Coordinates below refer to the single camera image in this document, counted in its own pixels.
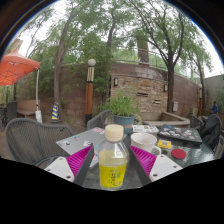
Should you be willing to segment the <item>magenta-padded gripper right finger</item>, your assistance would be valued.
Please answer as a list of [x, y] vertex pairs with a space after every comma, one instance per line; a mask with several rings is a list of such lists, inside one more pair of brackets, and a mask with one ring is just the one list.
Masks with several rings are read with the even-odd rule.
[[132, 145], [128, 150], [131, 163], [143, 186], [182, 169], [164, 154], [156, 156]]

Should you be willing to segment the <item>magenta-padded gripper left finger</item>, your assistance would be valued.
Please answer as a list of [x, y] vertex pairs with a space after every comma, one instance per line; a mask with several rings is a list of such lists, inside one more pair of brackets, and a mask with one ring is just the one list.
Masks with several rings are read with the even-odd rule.
[[46, 171], [82, 186], [94, 157], [94, 146], [88, 146], [68, 158], [58, 157]]

